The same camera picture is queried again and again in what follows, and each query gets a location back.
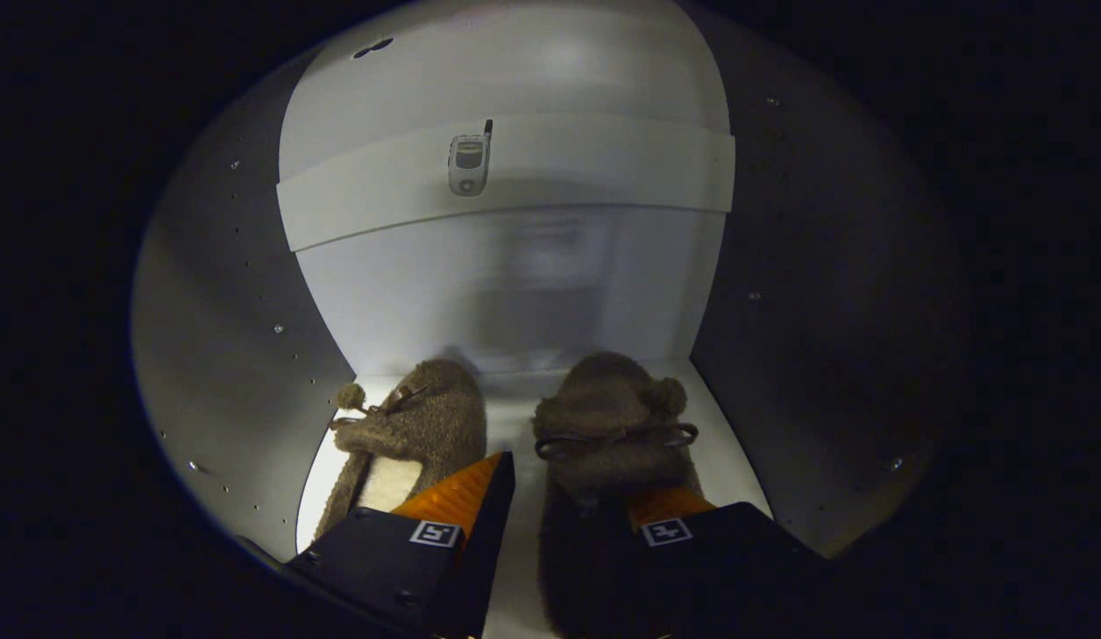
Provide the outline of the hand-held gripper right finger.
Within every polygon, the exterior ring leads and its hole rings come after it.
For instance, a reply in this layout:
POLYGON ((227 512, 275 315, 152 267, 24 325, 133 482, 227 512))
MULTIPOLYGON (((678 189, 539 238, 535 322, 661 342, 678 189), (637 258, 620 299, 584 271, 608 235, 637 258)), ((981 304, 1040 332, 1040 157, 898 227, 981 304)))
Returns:
POLYGON ((749 502, 661 488, 625 501, 607 638, 827 638, 830 571, 749 502))

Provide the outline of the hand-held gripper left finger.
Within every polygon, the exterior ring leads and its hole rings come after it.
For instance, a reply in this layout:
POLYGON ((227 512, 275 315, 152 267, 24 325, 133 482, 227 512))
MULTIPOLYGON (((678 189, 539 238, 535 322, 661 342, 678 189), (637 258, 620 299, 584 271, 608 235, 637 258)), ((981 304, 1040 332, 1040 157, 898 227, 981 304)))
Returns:
POLYGON ((392 512, 353 509, 284 573, 380 633, 481 638, 515 486, 513 454, 491 454, 392 512))

